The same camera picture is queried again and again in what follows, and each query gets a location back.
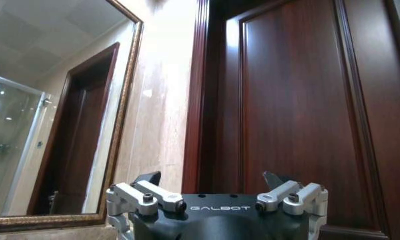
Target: mirror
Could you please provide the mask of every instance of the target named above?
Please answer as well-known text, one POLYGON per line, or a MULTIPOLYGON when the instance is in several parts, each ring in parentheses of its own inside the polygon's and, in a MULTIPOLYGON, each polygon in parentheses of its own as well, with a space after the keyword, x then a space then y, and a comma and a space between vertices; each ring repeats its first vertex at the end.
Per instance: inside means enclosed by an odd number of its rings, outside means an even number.
POLYGON ((113 0, 0 0, 0 218, 104 218, 141 23, 113 0))

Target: ceiling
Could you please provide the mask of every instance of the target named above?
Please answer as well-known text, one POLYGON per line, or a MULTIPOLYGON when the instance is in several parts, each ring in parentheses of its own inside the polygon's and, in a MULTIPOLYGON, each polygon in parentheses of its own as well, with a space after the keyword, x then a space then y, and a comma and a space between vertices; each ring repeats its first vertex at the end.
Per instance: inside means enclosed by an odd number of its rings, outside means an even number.
POLYGON ((124 20, 105 0, 0 0, 0 76, 32 83, 124 20))

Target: gold mirror frame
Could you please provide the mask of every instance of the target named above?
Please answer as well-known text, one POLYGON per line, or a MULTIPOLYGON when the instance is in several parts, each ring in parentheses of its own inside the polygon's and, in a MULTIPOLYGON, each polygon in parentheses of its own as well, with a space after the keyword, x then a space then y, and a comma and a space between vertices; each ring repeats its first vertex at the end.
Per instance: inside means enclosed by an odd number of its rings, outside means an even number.
POLYGON ((120 144, 123 138, 124 122, 128 110, 129 95, 133 83, 135 69, 141 45, 141 36, 144 29, 144 22, 141 19, 127 9, 127 7, 119 2, 119 0, 107 1, 123 15, 133 21, 135 31, 132 47, 128 57, 128 64, 124 75, 124 84, 120 96, 119 109, 116 114, 112 141, 109 146, 108 163, 103 183, 103 191, 99 202, 99 213, 96 214, 80 214, 80 215, 51 215, 51 216, 11 216, 0 217, 0 233, 16 232, 16 231, 32 231, 40 229, 56 229, 65 227, 81 227, 104 225, 107 220, 107 197, 105 192, 112 184, 112 180, 116 172, 116 163, 120 152, 120 144))

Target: logo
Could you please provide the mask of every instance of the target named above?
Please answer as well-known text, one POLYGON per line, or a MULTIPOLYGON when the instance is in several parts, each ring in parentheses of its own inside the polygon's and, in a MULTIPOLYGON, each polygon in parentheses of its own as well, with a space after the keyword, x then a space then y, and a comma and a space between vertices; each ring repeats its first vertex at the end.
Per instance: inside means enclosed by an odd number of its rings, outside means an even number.
POLYGON ((203 210, 208 210, 208 211, 243 211, 243 210, 248 210, 251 207, 249 206, 221 206, 221 207, 208 207, 208 206, 192 206, 189 209, 192 211, 203 211, 203 210))

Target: robotic hand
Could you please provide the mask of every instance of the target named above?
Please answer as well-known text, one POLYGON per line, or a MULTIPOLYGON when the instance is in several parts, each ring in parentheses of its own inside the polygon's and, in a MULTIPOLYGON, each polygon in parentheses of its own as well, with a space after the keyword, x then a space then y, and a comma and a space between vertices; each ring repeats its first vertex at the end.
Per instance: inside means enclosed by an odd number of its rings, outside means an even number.
POLYGON ((327 224, 328 191, 264 173, 268 193, 179 194, 161 173, 107 190, 108 221, 119 240, 316 240, 327 224), (124 214, 133 223, 133 231, 124 214))

